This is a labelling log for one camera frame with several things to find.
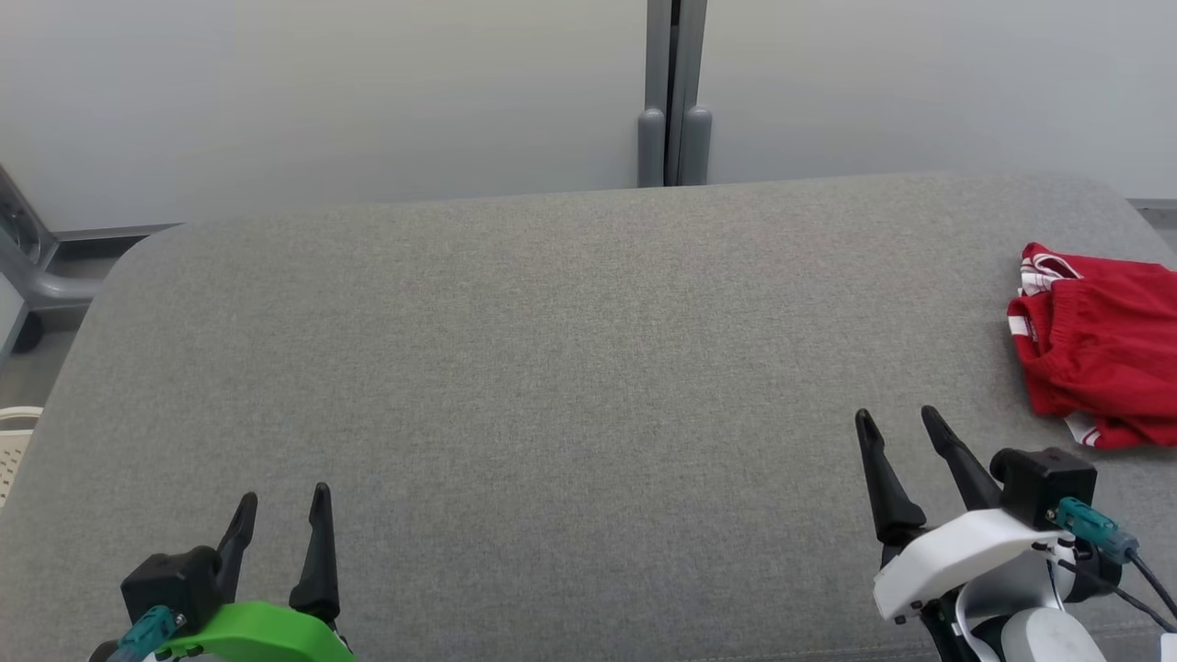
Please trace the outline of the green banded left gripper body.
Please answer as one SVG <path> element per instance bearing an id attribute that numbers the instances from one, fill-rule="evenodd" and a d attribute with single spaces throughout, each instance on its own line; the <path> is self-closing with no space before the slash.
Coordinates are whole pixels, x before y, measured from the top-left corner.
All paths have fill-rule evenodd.
<path id="1" fill-rule="evenodd" d="M 222 605 L 200 633 L 160 646 L 162 658 L 210 655 L 222 661 L 354 661 L 350 647 L 307 613 L 250 600 Z"/>

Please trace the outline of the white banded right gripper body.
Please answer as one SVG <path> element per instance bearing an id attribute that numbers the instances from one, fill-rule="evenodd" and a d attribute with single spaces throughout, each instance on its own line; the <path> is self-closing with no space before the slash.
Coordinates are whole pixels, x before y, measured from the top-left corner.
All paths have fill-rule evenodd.
<path id="1" fill-rule="evenodd" d="M 920 621 L 943 661 L 1104 661 L 1068 613 L 1080 539 L 1035 531 L 1000 508 L 924 532 L 875 575 L 883 618 Z"/>

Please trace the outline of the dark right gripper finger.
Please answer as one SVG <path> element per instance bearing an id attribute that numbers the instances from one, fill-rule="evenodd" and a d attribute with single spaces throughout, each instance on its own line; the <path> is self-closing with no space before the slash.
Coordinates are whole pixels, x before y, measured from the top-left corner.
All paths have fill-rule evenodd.
<path id="1" fill-rule="evenodd" d="M 886 441 L 866 409 L 856 412 L 856 432 L 875 537 L 884 547 L 905 547 L 924 532 L 927 517 L 923 508 L 907 498 L 907 490 L 887 461 Z"/>
<path id="2" fill-rule="evenodd" d="M 1000 507 L 1000 488 L 939 411 L 935 406 L 922 406 L 920 421 L 936 454 L 953 474 L 955 486 L 967 511 Z"/>

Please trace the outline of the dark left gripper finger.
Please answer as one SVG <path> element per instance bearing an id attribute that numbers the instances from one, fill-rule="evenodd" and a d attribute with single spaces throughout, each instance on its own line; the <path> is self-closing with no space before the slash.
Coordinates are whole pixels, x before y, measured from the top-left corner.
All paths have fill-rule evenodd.
<path id="1" fill-rule="evenodd" d="M 244 552 L 252 542 L 257 523 L 257 507 L 259 507 L 257 494 L 244 494 L 217 547 L 220 567 L 215 574 L 215 582 L 224 604 L 235 603 Z"/>
<path id="2" fill-rule="evenodd" d="M 335 515 L 330 485 L 315 485 L 308 510 L 311 535 L 302 571 L 290 593 L 290 607 L 321 622 L 335 622 L 340 613 L 337 574 Z"/>

